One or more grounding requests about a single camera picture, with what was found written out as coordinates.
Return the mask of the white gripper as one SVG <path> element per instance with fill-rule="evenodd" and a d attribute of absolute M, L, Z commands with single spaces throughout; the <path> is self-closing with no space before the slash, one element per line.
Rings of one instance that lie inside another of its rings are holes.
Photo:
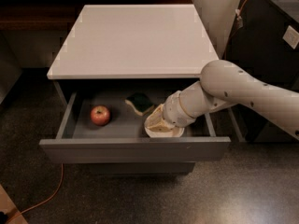
<path fill-rule="evenodd" d="M 180 102 L 180 95 L 181 91 L 176 91 L 165 100 L 164 104 L 158 105 L 147 117 L 145 127 L 152 132 L 169 133 L 175 126 L 185 128 L 194 123 L 195 118 L 184 111 Z"/>

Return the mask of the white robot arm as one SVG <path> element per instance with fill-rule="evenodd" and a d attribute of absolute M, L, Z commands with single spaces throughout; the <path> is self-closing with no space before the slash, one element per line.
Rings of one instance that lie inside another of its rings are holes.
<path fill-rule="evenodd" d="M 243 105 L 298 137 L 299 93 L 264 83 L 225 60 L 206 64 L 198 81 L 168 96 L 147 117 L 145 130 L 150 137 L 182 136 L 198 117 L 233 105 Z"/>

